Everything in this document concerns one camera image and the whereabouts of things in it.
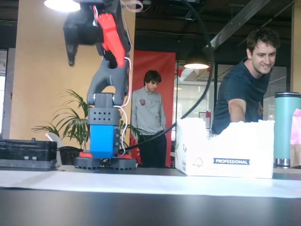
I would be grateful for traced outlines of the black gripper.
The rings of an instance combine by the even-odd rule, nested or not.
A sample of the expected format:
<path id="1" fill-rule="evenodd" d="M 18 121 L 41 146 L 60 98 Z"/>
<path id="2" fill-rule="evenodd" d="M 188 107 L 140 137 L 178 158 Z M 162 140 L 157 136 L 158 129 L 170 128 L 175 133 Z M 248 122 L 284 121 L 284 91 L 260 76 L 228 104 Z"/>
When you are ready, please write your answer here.
<path id="1" fill-rule="evenodd" d="M 102 55 L 100 43 L 106 52 L 111 52 L 117 65 L 125 65 L 125 52 L 129 53 L 130 40 L 124 29 L 119 0 L 80 0 L 80 10 L 68 14 L 63 26 L 65 47 L 69 66 L 75 65 L 78 45 L 96 45 Z M 96 6 L 98 23 L 95 21 L 93 6 Z"/>

